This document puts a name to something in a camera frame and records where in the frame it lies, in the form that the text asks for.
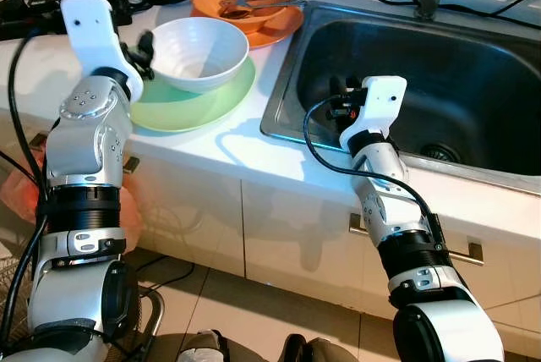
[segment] green plate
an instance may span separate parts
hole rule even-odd
[[[154,131],[190,131],[226,116],[244,100],[254,81],[255,66],[250,57],[237,76],[206,94],[179,90],[157,78],[146,81],[141,99],[131,107],[131,119]]]

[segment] cabinet handle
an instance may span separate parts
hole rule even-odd
[[[361,216],[359,214],[355,214],[354,212],[350,213],[349,232],[369,236],[369,232],[361,225]],[[481,246],[481,244],[469,242],[467,244],[467,254],[462,254],[460,252],[450,250],[449,256],[456,261],[467,262],[477,266],[484,265],[483,246]]]
[[[361,227],[361,216],[354,212],[349,214],[349,232],[369,236],[369,232],[366,228]]]
[[[33,151],[41,152],[45,148],[45,142],[47,141],[48,133],[46,131],[40,131],[34,138],[28,143],[29,148]]]
[[[123,173],[133,174],[140,162],[141,160],[138,157],[130,156],[126,163],[124,163],[124,166],[122,168]]]
[[[467,254],[461,254],[460,252],[455,252],[454,250],[450,250],[449,256],[457,261],[472,263],[477,266],[484,265],[483,247],[481,246],[481,244],[468,242]]]

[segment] white countertop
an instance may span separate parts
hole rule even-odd
[[[390,11],[378,3],[355,0],[366,9]],[[171,19],[189,15],[191,5],[152,8],[121,27],[123,41],[133,45],[140,32]],[[405,11],[394,8],[393,12]],[[479,25],[478,19],[441,14],[439,20]],[[502,24],[502,31],[514,32]],[[523,35],[527,32],[516,30]],[[528,32],[528,36],[538,36]],[[358,198],[348,176],[322,167],[304,145],[261,134],[260,120],[271,96],[291,37],[272,47],[250,52],[256,81],[248,97],[230,115],[201,129],[163,134],[134,127],[128,150],[135,155],[159,157],[171,163],[197,167],[235,178],[292,189],[306,195],[355,206]],[[19,41],[0,42],[0,108],[7,108],[8,66]],[[79,80],[79,64],[66,36],[41,36],[25,49],[16,79],[19,110],[39,118],[57,118],[61,100]],[[349,156],[324,151],[325,157],[347,166]],[[439,173],[410,169],[409,183],[438,213],[444,228],[476,237],[535,239],[541,243],[541,198]]]

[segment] metal tongs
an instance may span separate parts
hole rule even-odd
[[[305,0],[283,0],[283,1],[276,1],[274,3],[271,2],[271,3],[264,3],[264,4],[250,3],[253,1],[260,1],[260,0],[221,0],[220,1],[221,11],[219,15],[223,18],[228,18],[228,19],[241,19],[241,18],[246,18],[248,15],[252,14],[252,12],[246,9],[231,10],[231,8],[233,7],[250,8],[250,9],[273,8],[273,7],[288,7],[290,5],[302,6],[306,3]]]

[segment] stainless steel sink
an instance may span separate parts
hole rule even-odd
[[[306,111],[332,76],[407,79],[391,138],[408,166],[541,194],[541,44],[467,28],[310,3],[261,122],[303,142]],[[339,150],[336,123],[312,138]]]

